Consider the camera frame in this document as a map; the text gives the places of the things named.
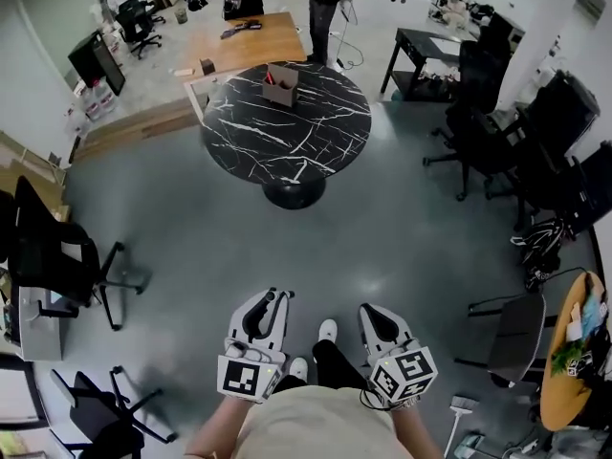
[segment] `beige shirt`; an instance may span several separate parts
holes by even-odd
[[[388,413],[357,389],[304,386],[274,394],[245,421],[235,459],[406,459]]]

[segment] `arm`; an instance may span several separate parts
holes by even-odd
[[[442,459],[442,451],[431,439],[416,406],[392,411],[391,417],[398,440],[414,459]]]
[[[230,459],[240,428],[253,403],[226,396],[208,421],[193,437],[185,451],[187,457]]]

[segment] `cardboard box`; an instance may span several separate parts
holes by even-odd
[[[272,76],[273,85],[264,78],[262,82],[262,96],[271,102],[293,107],[297,101],[297,70],[270,64],[268,72]]]

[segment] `table pedestal base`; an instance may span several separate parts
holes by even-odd
[[[325,191],[325,179],[295,186],[262,186],[268,200],[283,209],[304,209]]]

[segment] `white sneaker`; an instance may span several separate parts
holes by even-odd
[[[318,327],[318,341],[330,340],[336,343],[337,336],[338,326],[332,319],[326,319],[321,323],[321,326]]]
[[[296,357],[289,367],[289,375],[296,376],[306,383],[308,382],[308,362],[302,357]]]

